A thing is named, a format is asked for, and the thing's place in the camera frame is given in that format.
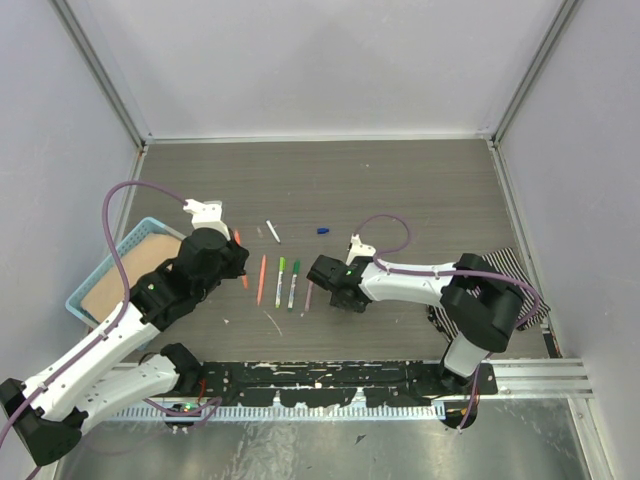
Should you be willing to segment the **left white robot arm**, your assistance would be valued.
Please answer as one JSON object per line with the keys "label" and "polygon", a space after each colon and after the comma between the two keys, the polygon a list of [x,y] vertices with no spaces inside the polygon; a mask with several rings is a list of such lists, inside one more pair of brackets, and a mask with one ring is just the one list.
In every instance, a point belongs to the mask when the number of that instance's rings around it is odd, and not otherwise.
{"label": "left white robot arm", "polygon": [[190,314],[222,281],[245,273],[247,249],[229,235],[198,228],[176,257],[142,275],[110,316],[50,367],[1,384],[1,407],[34,463],[67,455],[98,423],[131,403],[174,392],[194,394],[201,364],[182,344],[169,344],[119,375],[109,371],[130,352]]}

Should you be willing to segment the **white marker lime end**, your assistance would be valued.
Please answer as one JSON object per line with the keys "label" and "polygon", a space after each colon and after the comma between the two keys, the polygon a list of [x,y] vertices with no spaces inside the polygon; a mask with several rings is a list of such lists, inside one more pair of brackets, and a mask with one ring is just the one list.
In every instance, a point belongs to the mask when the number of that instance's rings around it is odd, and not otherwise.
{"label": "white marker lime end", "polygon": [[286,258],[281,256],[279,257],[279,262],[278,262],[278,276],[277,276],[276,293],[275,293],[275,300],[274,300],[274,306],[276,309],[281,307],[283,277],[284,277],[285,270],[286,270]]}

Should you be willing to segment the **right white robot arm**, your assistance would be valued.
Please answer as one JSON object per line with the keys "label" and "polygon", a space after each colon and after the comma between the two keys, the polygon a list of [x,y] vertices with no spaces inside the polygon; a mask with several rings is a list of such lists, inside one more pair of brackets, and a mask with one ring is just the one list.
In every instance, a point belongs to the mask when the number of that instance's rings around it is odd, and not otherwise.
{"label": "right white robot arm", "polygon": [[529,293],[534,313],[540,297],[526,282],[498,272],[482,257],[465,253],[441,265],[406,265],[374,256],[348,263],[320,255],[307,279],[331,293],[330,305],[362,313],[374,302],[402,301],[442,309],[457,327],[440,361],[442,387],[462,394],[471,387],[480,363],[507,349]]}

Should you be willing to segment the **orange slim pen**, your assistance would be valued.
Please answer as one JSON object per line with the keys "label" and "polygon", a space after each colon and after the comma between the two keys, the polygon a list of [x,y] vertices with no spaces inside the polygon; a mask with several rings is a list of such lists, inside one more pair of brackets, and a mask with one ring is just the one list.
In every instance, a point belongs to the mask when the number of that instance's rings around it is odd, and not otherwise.
{"label": "orange slim pen", "polygon": [[258,287],[257,287],[257,295],[256,295],[256,304],[258,306],[261,305],[262,299],[263,299],[266,269],[267,269],[267,255],[264,254],[261,258],[261,265],[260,265],[260,271],[259,271],[259,277],[258,277]]}

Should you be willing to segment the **orange white marker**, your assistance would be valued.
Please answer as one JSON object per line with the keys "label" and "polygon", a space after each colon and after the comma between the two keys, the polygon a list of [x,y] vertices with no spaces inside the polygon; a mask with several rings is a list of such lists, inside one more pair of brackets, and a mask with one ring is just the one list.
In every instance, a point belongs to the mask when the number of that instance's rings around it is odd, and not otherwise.
{"label": "orange white marker", "polygon": [[246,255],[245,255],[246,252],[242,247],[241,236],[240,236],[240,233],[239,233],[239,231],[237,229],[234,230],[233,236],[234,236],[234,241],[236,242],[237,246],[239,247],[239,253],[241,254],[240,255],[241,262],[240,263],[242,264],[241,265],[241,270],[242,270],[241,281],[242,281],[242,285],[243,285],[243,288],[245,290],[248,290],[249,282],[248,282],[248,278],[247,278],[247,274],[246,274],[246,259],[247,259]]}

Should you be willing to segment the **white marker green end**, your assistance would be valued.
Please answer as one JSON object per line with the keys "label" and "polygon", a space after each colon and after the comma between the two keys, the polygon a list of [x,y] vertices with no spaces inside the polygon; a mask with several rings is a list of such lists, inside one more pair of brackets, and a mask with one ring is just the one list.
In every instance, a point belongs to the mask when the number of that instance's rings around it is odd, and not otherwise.
{"label": "white marker green end", "polygon": [[290,290],[289,290],[289,295],[287,300],[287,312],[292,312],[294,309],[295,292],[296,292],[296,286],[297,286],[297,279],[300,272],[300,266],[301,266],[300,259],[296,259],[294,261],[293,268],[292,268]]}

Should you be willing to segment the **pink highlighter pen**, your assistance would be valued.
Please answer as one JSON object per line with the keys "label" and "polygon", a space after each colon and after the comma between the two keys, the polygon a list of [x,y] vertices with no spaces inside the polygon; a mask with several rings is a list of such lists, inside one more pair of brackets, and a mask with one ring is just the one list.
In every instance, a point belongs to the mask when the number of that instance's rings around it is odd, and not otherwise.
{"label": "pink highlighter pen", "polygon": [[305,296],[305,303],[304,303],[304,312],[305,313],[310,311],[312,295],[313,295],[313,288],[314,288],[314,283],[311,282],[311,281],[308,281],[307,290],[306,290],[306,296]]}

